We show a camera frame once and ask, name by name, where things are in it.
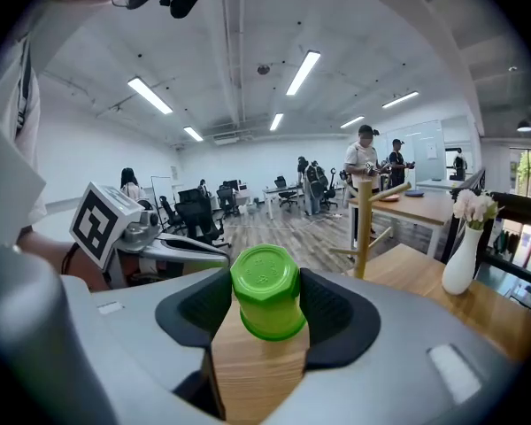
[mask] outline blue plate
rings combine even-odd
[[[405,195],[407,197],[423,197],[425,195],[425,192],[423,192],[422,190],[412,189],[405,191]]]

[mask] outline fluorescent light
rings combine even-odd
[[[297,71],[295,79],[293,79],[291,85],[289,85],[289,89],[286,93],[287,96],[294,96],[297,93],[299,87],[301,87],[304,80],[307,78],[307,75],[309,75],[319,58],[320,54],[318,52],[313,52],[312,50],[307,52],[307,56],[304,58],[303,64],[301,64],[301,67]]]
[[[184,127],[183,130],[189,134],[191,137],[193,137],[198,142],[203,141],[203,137],[201,137],[199,134],[196,133],[195,129],[193,129],[191,126]]]
[[[280,124],[281,119],[283,118],[283,113],[275,113],[275,116],[273,117],[272,126],[269,128],[270,131],[274,131],[277,129],[277,125]]]
[[[364,119],[364,115],[360,115],[359,117],[355,118],[354,120],[349,121],[348,123],[344,123],[342,126],[340,126],[340,129],[344,129],[347,126],[354,124],[356,121],[360,121]]]
[[[132,79],[127,84],[133,89],[135,89],[138,93],[140,93],[143,97],[145,97],[148,101],[150,101],[153,105],[155,105],[158,110],[164,115],[167,115],[168,113],[171,113],[173,111],[171,110],[171,107],[169,107],[169,105],[164,103],[158,97],[158,95],[151,91],[150,87],[143,83],[142,79],[140,79],[139,77]]]
[[[418,91],[413,91],[412,93],[409,93],[408,95],[405,95],[403,97],[399,97],[398,99],[394,99],[393,101],[391,101],[391,102],[389,102],[387,104],[384,104],[381,108],[382,109],[387,109],[387,108],[391,107],[392,105],[402,103],[403,101],[405,101],[407,99],[410,99],[412,97],[416,97],[418,95],[419,95]]]

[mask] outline white marker cube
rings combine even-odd
[[[113,186],[91,182],[74,214],[70,233],[101,268],[106,268],[112,246],[130,222],[140,220],[143,206]]]

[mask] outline wooden mug tree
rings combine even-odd
[[[382,198],[389,197],[390,195],[403,192],[411,188],[411,184],[406,182],[395,186],[388,190],[384,190],[379,194],[372,195],[372,182],[362,181],[358,184],[358,192],[356,192],[348,184],[346,185],[351,195],[354,197],[352,200],[358,201],[358,247],[355,251],[346,249],[329,249],[332,253],[344,253],[346,255],[352,255],[356,257],[356,265],[354,266],[354,276],[358,279],[364,278],[364,271],[366,270],[366,262],[368,259],[368,251],[372,249],[377,243],[383,241],[392,227],[386,228],[381,235],[379,235],[372,243],[370,243],[370,228],[372,227],[372,203],[381,200]]]

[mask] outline wooden table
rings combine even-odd
[[[459,296],[448,294],[441,285],[444,266],[399,244],[368,261],[364,278],[433,299],[510,359],[525,360],[531,352],[531,312],[478,281]]]
[[[430,228],[433,233],[427,255],[434,257],[443,225],[452,215],[453,203],[450,195],[441,191],[427,190],[424,197],[407,197],[405,194],[400,194],[400,198],[396,202],[373,202],[372,210],[375,214],[390,217],[392,227],[395,227],[396,219],[399,219]],[[354,228],[355,208],[358,208],[358,199],[352,198],[349,206],[348,225],[351,250],[354,250],[354,237],[356,235]],[[393,237],[394,233],[395,231],[392,231],[390,236]]]
[[[531,352],[531,312],[474,281],[460,296],[441,286],[444,264],[399,244],[366,265],[366,280],[431,298],[486,337],[501,352],[524,360]],[[264,420],[301,381],[309,348],[305,328],[285,342],[265,342],[240,321],[233,300],[212,342],[220,395],[229,423]]]

